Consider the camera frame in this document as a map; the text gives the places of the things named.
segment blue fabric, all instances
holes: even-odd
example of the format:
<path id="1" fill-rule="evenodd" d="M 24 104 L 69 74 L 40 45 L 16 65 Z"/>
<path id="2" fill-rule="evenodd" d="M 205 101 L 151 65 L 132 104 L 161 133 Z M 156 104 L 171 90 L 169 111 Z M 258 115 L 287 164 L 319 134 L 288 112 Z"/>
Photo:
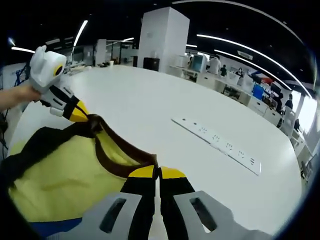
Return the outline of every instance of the blue fabric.
<path id="1" fill-rule="evenodd" d="M 31 227 L 43 238 L 59 232 L 68 232 L 82 221 L 82 218 L 75 218 L 63 221 L 31 222 Z"/>
<path id="2" fill-rule="evenodd" d="M 254 88 L 253 88 L 253 96 L 259 100 L 262 99 L 262 96 L 264 94 L 264 88 L 262 86 L 259 86 L 259 85 L 254 85 Z"/>

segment ceiling light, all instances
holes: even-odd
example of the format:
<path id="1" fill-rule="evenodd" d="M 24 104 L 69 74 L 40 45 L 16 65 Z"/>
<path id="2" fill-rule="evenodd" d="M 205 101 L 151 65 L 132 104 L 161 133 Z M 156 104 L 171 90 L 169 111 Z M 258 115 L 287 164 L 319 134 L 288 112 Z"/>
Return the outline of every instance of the ceiling light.
<path id="1" fill-rule="evenodd" d="M 272 77 L 274 77 L 275 79 L 277 79 L 280 83 L 282 83 L 283 85 L 285 85 L 290 91 L 292 91 L 292 89 L 291 89 L 287 84 L 285 84 L 282 80 L 280 80 L 278 77 L 276 77 L 275 75 L 273 75 L 271 72 L 265 70 L 264 68 L 262 68 L 262 67 L 260 67 L 260 66 L 258 66 L 258 65 L 256 65 L 256 64 L 254 64 L 253 62 L 250 62 L 250 61 L 245 60 L 245 59 L 243 59 L 243 58 L 241 58 L 241 57 L 232 55 L 232 54 L 227 53 L 227 52 L 225 52 L 225 51 L 220 51 L 220 50 L 216 50 L 216 49 L 215 49 L 214 51 L 217 52 L 217 53 L 229 55 L 229 56 L 234 57 L 234 58 L 236 58 L 236 59 L 240 59 L 240 60 L 242 60 L 242 61 L 244 61 L 244 62 L 246 62 L 246 63 L 251 64 L 252 66 L 255 66 L 255 67 L 258 68 L 258 69 L 261 69 L 262 71 L 266 72 L 266 73 L 269 74 L 270 76 L 272 76 Z"/>
<path id="2" fill-rule="evenodd" d="M 18 50 L 18 51 L 23 51 L 23 52 L 28 52 L 28 53 L 32 53 L 32 54 L 35 53 L 35 51 L 29 50 L 29 49 L 25 49 L 25 48 L 21 48 L 21 47 L 16 47 L 16 46 L 13 46 L 11 49 L 12 50 Z"/>
<path id="3" fill-rule="evenodd" d="M 197 48 L 197 45 L 186 44 L 187 47 Z"/>
<path id="4" fill-rule="evenodd" d="M 45 44 L 50 45 L 50 44 L 56 44 L 56 43 L 60 43 L 60 39 L 56 38 L 50 41 L 46 41 Z"/>
<path id="5" fill-rule="evenodd" d="M 13 45 L 13 46 L 16 45 L 15 42 L 14 42 L 14 40 L 13 40 L 11 37 L 8 38 L 8 41 L 9 41 L 9 43 L 10 43 L 11 45 Z"/>
<path id="6" fill-rule="evenodd" d="M 273 60 L 272 58 L 268 57 L 267 55 L 263 54 L 262 52 L 259 52 L 257 50 L 254 50 L 253 48 L 251 47 L 248 47 L 246 45 L 243 45 L 243 44 L 240 44 L 240 43 L 237 43 L 235 41 L 230 41 L 230 40 L 227 40 L 227 39 L 224 39 L 224 38 L 220 38 L 220 37 L 216 37 L 216 36 L 207 36 L 207 35 L 201 35 L 201 34 L 197 34 L 198 37 L 203 37 L 203 38 L 209 38 L 209 39 L 215 39 L 215 40 L 220 40 L 220 41 L 224 41 L 224 42 L 227 42 L 227 43 L 230 43 L 230 44 L 235 44 L 235 45 L 238 45 L 240 47 L 243 47 L 245 49 L 249 49 L 253 52 L 255 52 L 256 54 L 259 54 L 263 57 L 265 57 L 266 59 L 268 59 L 269 61 L 273 62 L 274 64 L 278 65 L 280 68 L 282 68 L 284 71 L 286 71 L 294 80 L 296 80 L 299 85 L 303 88 L 303 90 L 308 94 L 308 96 L 310 98 L 312 98 L 311 94 L 309 93 L 309 91 L 306 89 L 306 87 L 303 85 L 303 83 L 301 81 L 298 80 L 298 78 L 296 78 L 296 76 L 294 76 L 288 69 L 286 69 L 284 66 L 282 66 L 280 63 L 278 63 L 277 61 Z"/>
<path id="7" fill-rule="evenodd" d="M 79 32 L 75 37 L 75 41 L 74 41 L 74 44 L 73 44 L 74 47 L 77 45 L 79 37 L 80 37 L 82 31 L 84 30 L 85 26 L 87 25 L 87 23 L 88 23 L 88 20 L 83 21 L 83 23 L 82 23 L 82 25 L 81 25 L 81 27 L 79 29 Z"/>
<path id="8" fill-rule="evenodd" d="M 130 37 L 130 38 L 122 40 L 122 42 L 130 41 L 130 40 L 133 40 L 133 39 L 135 39 L 135 38 L 134 37 Z"/>

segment black ceiling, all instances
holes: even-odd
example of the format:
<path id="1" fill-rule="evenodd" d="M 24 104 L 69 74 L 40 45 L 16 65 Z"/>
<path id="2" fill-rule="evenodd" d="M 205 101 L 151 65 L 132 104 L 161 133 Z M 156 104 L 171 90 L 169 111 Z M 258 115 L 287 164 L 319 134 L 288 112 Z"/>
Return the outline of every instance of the black ceiling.
<path id="1" fill-rule="evenodd" d="M 228 39 L 251 47 L 276 60 L 298 79 L 313 83 L 312 51 L 320 53 L 317 9 L 309 0 L 238 0 L 285 22 L 303 41 L 274 20 L 251 9 L 221 2 L 171 4 L 171 0 L 92 0 L 61 1 L 52 6 L 43 0 L 19 5 L 4 21 L 8 36 L 17 47 L 35 49 L 54 38 L 75 37 L 82 22 L 88 20 L 78 45 L 96 43 L 97 39 L 123 40 L 135 37 L 139 45 L 141 19 L 145 12 L 171 6 L 190 19 L 188 43 L 199 52 L 213 49 L 238 55 L 237 50 L 253 55 L 253 62 L 283 80 L 292 78 L 274 63 L 230 43 L 197 37 L 197 34 Z M 67 47 L 65 43 L 50 45 Z M 6 64 L 25 61 L 28 53 L 7 51 Z"/>

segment white cabinet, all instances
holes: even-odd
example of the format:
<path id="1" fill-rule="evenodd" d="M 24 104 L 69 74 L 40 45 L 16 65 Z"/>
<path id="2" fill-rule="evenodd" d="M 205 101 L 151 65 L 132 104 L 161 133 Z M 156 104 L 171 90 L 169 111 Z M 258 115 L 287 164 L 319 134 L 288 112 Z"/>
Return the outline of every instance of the white cabinet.
<path id="1" fill-rule="evenodd" d="M 268 106 L 264 102 L 256 99 L 255 97 L 251 97 L 247 107 L 262 117 L 264 116 L 268 108 Z"/>
<path id="2" fill-rule="evenodd" d="M 275 110 L 271 110 L 269 107 L 266 109 L 263 117 L 275 126 L 278 125 L 281 119 L 281 115 Z"/>

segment white table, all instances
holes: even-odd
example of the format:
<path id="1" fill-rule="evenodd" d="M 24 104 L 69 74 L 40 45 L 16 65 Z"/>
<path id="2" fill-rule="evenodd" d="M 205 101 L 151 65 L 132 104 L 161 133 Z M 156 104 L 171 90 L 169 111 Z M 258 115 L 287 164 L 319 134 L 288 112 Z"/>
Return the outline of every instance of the white table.
<path id="1" fill-rule="evenodd" d="M 68 81 L 89 112 L 102 116 L 138 148 L 157 154 L 160 166 L 184 172 L 196 191 L 230 208 L 242 226 L 274 234 L 297 206 L 302 185 L 289 139 L 240 103 L 175 76 L 121 65 L 93 68 Z M 173 123 L 172 117 L 192 118 L 219 130 L 259 160 L 262 173 L 256 176 Z M 63 129 L 69 124 L 40 103 L 31 103 L 11 145 L 40 127 Z"/>

